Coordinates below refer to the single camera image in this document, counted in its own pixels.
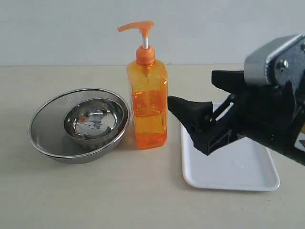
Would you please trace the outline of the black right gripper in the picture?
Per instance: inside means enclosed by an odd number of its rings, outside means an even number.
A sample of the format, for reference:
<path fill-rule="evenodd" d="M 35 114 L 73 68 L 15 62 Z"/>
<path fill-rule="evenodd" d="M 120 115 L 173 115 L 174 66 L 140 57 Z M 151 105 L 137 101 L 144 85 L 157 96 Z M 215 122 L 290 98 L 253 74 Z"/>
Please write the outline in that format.
<path fill-rule="evenodd" d="M 243 137 L 304 165 L 305 152 L 295 142 L 305 123 L 305 98 L 290 85 L 282 89 L 245 91 L 244 71 L 212 70 L 211 83 L 228 93 L 213 109 L 212 102 L 168 96 L 168 110 L 185 127 L 193 146 L 205 155 Z"/>

